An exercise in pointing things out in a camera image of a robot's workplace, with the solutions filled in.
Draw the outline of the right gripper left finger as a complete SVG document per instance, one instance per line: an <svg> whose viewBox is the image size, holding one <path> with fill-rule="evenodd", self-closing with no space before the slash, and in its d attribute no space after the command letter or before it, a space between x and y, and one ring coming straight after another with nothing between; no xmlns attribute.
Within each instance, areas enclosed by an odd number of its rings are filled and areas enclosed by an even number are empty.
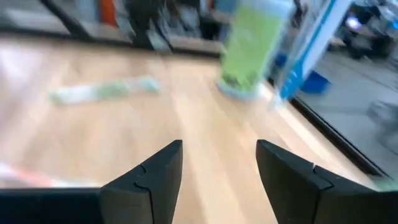
<svg viewBox="0 0 398 224"><path fill-rule="evenodd" d="M104 222L172 223L182 169L182 141L174 140L132 170L104 185L99 198Z"/></svg>

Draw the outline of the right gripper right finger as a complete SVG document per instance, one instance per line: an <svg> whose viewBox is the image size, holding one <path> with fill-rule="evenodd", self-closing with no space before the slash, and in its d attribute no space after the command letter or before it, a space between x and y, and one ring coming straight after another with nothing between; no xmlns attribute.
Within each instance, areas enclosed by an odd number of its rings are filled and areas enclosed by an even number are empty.
<svg viewBox="0 0 398 224"><path fill-rule="evenodd" d="M363 223L359 196L374 193L269 141L256 143L264 190L278 223Z"/></svg>

